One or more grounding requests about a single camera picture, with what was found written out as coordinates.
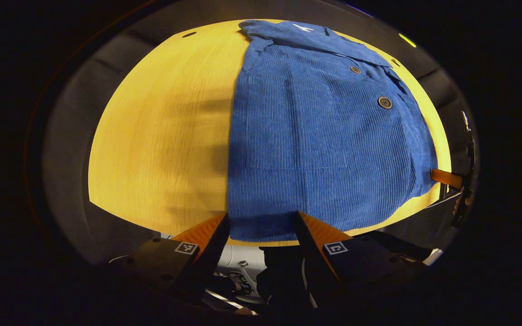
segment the yellow wooden surface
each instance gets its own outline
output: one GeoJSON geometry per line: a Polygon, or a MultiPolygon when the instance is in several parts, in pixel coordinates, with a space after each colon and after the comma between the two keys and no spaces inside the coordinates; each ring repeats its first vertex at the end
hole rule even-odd
{"type": "MultiPolygon", "coordinates": [[[[170,235],[226,210],[232,101],[249,45],[246,35],[239,32],[240,21],[173,35],[126,76],[106,105],[93,139],[88,171],[91,202],[122,219],[170,235]],[[191,32],[196,34],[182,37],[191,32]]],[[[400,63],[365,45],[388,62],[400,63]]],[[[402,64],[393,66],[430,128],[439,169],[451,171],[446,135],[434,106],[402,64]]],[[[439,190],[436,184],[383,223],[347,233],[358,235],[411,216],[437,200],[439,190]]],[[[229,239],[228,244],[274,246],[297,241],[229,239]]]]}

